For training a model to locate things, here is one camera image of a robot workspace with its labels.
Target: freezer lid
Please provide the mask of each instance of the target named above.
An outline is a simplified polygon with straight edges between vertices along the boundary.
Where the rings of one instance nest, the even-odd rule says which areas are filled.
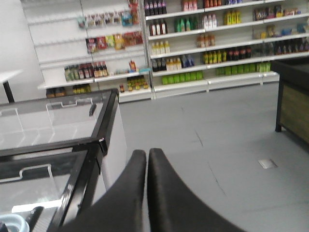
[[[111,89],[0,105],[0,156],[106,139],[117,95]]]
[[[62,225],[68,210],[79,207],[73,204],[82,204],[87,185],[96,183],[102,157],[98,145],[72,149],[0,157],[0,215],[17,213],[27,218],[33,208],[42,206],[34,232],[54,231]],[[93,195],[93,189],[87,194]]]

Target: plastic bottle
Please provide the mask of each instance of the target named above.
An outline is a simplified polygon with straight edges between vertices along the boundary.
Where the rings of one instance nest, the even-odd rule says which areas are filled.
[[[180,31],[185,31],[185,24],[183,18],[180,20]]]
[[[217,18],[216,15],[213,14],[212,15],[212,28],[216,28],[217,27]]]
[[[159,42],[155,43],[155,53],[157,55],[160,55],[160,45],[159,45]]]
[[[163,42],[161,41],[160,42],[160,54],[164,54],[164,53],[165,53],[165,48],[164,48]]]
[[[191,30],[191,23],[190,23],[189,19],[187,19],[187,21],[185,23],[185,30],[186,31],[190,31]]]
[[[182,69],[182,62],[180,58],[177,58],[177,69]]]
[[[212,17],[211,17],[211,15],[208,16],[208,29],[212,29]]]
[[[168,40],[165,41],[164,49],[165,49],[165,53],[170,53],[170,48],[169,48],[169,42],[168,42]]]
[[[151,44],[151,53],[152,53],[153,55],[156,55],[155,43],[152,43],[152,44]]]

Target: bottle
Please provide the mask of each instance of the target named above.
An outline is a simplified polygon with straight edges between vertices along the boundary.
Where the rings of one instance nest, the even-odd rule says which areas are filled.
[[[153,72],[158,71],[158,64],[155,59],[152,60],[152,67],[153,67]]]
[[[151,54],[156,55],[155,43],[151,44]]]
[[[222,53],[222,62],[225,62],[225,61],[226,61],[226,57],[227,57],[227,53],[226,53],[226,51],[224,50],[223,53]]]
[[[167,25],[167,23],[166,23],[165,20],[161,21],[160,30],[161,30],[161,34],[162,34],[162,35],[168,33],[168,25]]]
[[[217,59],[218,57],[217,57],[217,53],[216,53],[216,51],[214,51],[213,52],[213,55],[212,55],[212,62],[214,63],[214,64],[216,64],[217,62],[218,62],[218,59]]]
[[[151,36],[156,35],[155,22],[149,24],[149,31]]]
[[[170,71],[170,61],[169,61],[169,59],[166,60],[166,70]]]
[[[236,23],[241,23],[240,11],[236,11]]]
[[[209,63],[209,64],[213,64],[212,52],[209,52],[209,53],[208,53],[208,63]]]
[[[232,11],[231,17],[232,17],[232,24],[236,24],[236,12],[235,11]]]
[[[222,62],[222,54],[221,54],[221,51],[219,50],[218,53],[217,53],[217,61],[218,63],[221,63]]]
[[[239,60],[239,50],[238,50],[238,48],[235,48],[235,50],[234,50],[233,60]]]
[[[193,0],[193,10],[197,10],[197,0]]]
[[[160,55],[160,45],[159,45],[159,42],[155,43],[155,53],[157,55]]]
[[[212,29],[212,17],[211,17],[211,15],[208,16],[208,28]]]
[[[165,49],[165,53],[170,53],[169,41],[168,40],[165,40],[164,49]]]
[[[185,24],[183,18],[180,20],[180,31],[185,31]]]
[[[156,59],[156,64],[157,64],[157,67],[158,67],[158,71],[161,71],[162,70],[161,59]]]
[[[165,58],[162,58],[162,60],[161,60],[161,70],[162,71],[165,71],[166,70],[166,60],[165,60]]]
[[[177,70],[177,59],[173,59],[173,70]]]
[[[162,1],[158,0],[158,15],[162,14]]]
[[[160,54],[164,54],[164,53],[165,53],[165,48],[164,48],[163,42],[161,41],[160,42]]]
[[[191,24],[190,24],[190,20],[187,19],[186,23],[185,23],[185,30],[186,31],[190,31],[191,30]]]
[[[180,58],[177,58],[177,69],[182,69],[182,62]]]
[[[203,58],[204,58],[204,64],[208,64],[209,61],[208,61],[208,53],[207,52],[204,53]]]
[[[230,11],[226,13],[226,24],[227,25],[231,25],[232,24],[232,14],[231,14]]]
[[[216,28],[217,27],[217,18],[216,15],[213,14],[212,15],[212,28]]]
[[[149,3],[148,2],[145,3],[145,15],[146,16],[150,15],[150,9],[149,9]]]
[[[166,11],[166,1],[165,0],[162,0],[162,13],[163,14],[167,13],[167,11]]]
[[[204,8],[209,8],[209,0],[204,0]]]
[[[159,21],[155,24],[156,35],[161,35],[160,23]]]
[[[149,3],[149,13],[150,13],[150,15],[154,15],[155,14],[155,12],[154,12],[154,4],[153,4],[152,1],[150,1],[150,3]]]
[[[154,0],[154,14],[155,14],[155,15],[158,15],[158,14],[159,14],[159,12],[158,12],[158,3],[157,3],[156,0]]]

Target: store shelf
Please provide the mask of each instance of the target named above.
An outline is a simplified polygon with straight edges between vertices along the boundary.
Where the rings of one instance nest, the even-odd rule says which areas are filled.
[[[275,42],[275,41],[282,41],[282,40],[290,40],[290,39],[297,39],[297,38],[304,38],[309,37],[309,33],[301,33],[301,34],[295,34],[295,35],[285,35],[281,37],[275,37],[275,38],[267,38],[263,39],[265,43]]]
[[[207,81],[189,81],[170,85],[161,85],[154,87],[154,92],[157,98],[183,95],[188,93],[196,93],[207,90]]]
[[[309,13],[288,15],[288,16],[283,16],[283,17],[278,17],[278,18],[269,18],[269,19],[264,19],[263,22],[264,23],[273,23],[273,22],[296,19],[296,18],[303,18],[303,17],[309,17]]]
[[[103,81],[113,81],[117,79],[124,79],[128,77],[134,77],[134,76],[139,76],[139,75],[148,75],[149,72],[130,72],[130,73],[124,73],[124,74],[117,74],[117,75],[110,75],[106,77],[99,77],[95,78],[95,82],[103,82]]]
[[[177,52],[170,52],[170,53],[164,53],[160,55],[150,55],[151,59],[157,59],[157,58],[163,58],[163,57],[173,57],[173,56],[180,56],[185,54],[192,54],[192,53],[198,53],[198,52],[205,52],[206,48],[194,48],[194,49],[188,49],[183,51],[177,51]]]
[[[263,74],[259,72],[221,76],[208,79],[209,90],[263,84]]]
[[[149,41],[162,40],[162,39],[167,39],[167,38],[187,36],[187,35],[196,35],[196,34],[201,34],[201,33],[205,33],[205,29],[190,30],[190,31],[183,31],[183,32],[173,32],[173,33],[168,33],[165,35],[154,35],[154,36],[149,36],[148,40]]]
[[[262,0],[256,1],[255,0],[255,1],[250,1],[250,2],[237,3],[237,4],[209,7],[209,8],[205,8],[205,12],[228,10],[228,9],[232,9],[232,8],[254,6],[254,5],[260,5],[260,4],[264,4],[264,1],[262,1]]]
[[[131,102],[131,101],[138,101],[138,100],[145,100],[145,99],[151,99],[151,89],[139,89],[134,90],[132,92],[126,91],[124,93],[119,93],[119,102]]]
[[[146,20],[155,20],[155,19],[161,19],[161,18],[171,18],[171,17],[178,17],[178,16],[184,16],[184,15],[194,15],[194,14],[200,14],[204,13],[204,9],[197,9],[196,11],[179,11],[174,13],[167,13],[167,14],[159,14],[159,15],[152,15],[152,16],[146,16]]]
[[[38,89],[48,89],[48,88],[57,88],[57,87],[65,87],[65,86],[74,86],[74,85],[82,85],[82,84],[90,84],[93,83],[94,79],[83,79],[83,80],[76,80],[76,81],[66,81],[63,77],[63,81],[55,82],[53,81],[52,84],[50,83],[43,83],[38,86]]]
[[[173,74],[178,74],[178,73],[195,72],[195,71],[201,71],[201,70],[205,70],[205,69],[206,69],[206,65],[201,64],[201,65],[196,65],[194,67],[184,68],[184,69],[179,69],[179,70],[154,72],[153,77],[173,75]]]
[[[242,28],[242,27],[248,27],[248,26],[254,26],[254,25],[261,25],[263,23],[264,23],[263,20],[259,20],[259,21],[252,21],[252,22],[246,22],[246,23],[237,23],[237,24],[232,24],[232,25],[223,25],[223,26],[218,26],[216,28],[212,28],[212,29],[206,29],[206,32]]]
[[[209,46],[206,47],[206,51],[213,51],[213,50],[219,50],[219,49],[225,49],[225,48],[231,48],[231,47],[239,47],[239,46],[248,46],[253,44],[262,44],[263,40],[250,40],[250,41],[243,41],[238,43],[226,43],[223,45],[216,45],[216,46]]]

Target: green container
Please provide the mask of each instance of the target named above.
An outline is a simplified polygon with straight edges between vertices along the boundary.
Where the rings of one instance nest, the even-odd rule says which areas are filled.
[[[197,72],[197,80],[198,81],[203,80],[203,72],[202,71]]]
[[[231,75],[231,74],[232,74],[231,66],[225,67],[224,68],[224,75]]]
[[[256,66],[255,64],[250,64],[249,71],[250,71],[251,73],[254,73],[254,72],[255,72],[255,70],[256,70],[255,66]]]
[[[235,74],[237,74],[238,72],[238,70],[237,70],[237,66],[235,65],[235,66],[232,66],[232,68],[231,68],[231,71],[232,71],[232,75],[235,75]]]
[[[169,76],[169,84],[174,84],[174,77],[173,76]]]
[[[174,83],[179,83],[180,82],[180,76],[179,74],[174,75]]]
[[[266,72],[270,72],[271,71],[271,65],[270,62],[266,63]]]
[[[185,81],[191,81],[191,75],[189,72],[185,74]]]
[[[243,72],[244,73],[249,73],[250,72],[250,65],[249,64],[245,64],[243,66]]]
[[[167,85],[169,83],[169,78],[167,76],[162,77],[162,84]]]
[[[184,73],[180,74],[180,82],[185,82],[185,75],[184,75]]]
[[[240,65],[237,66],[237,72],[238,72],[238,74],[243,73],[243,64],[240,64]]]
[[[197,80],[197,73],[196,72],[190,73],[190,77],[191,77],[191,81],[196,81]]]

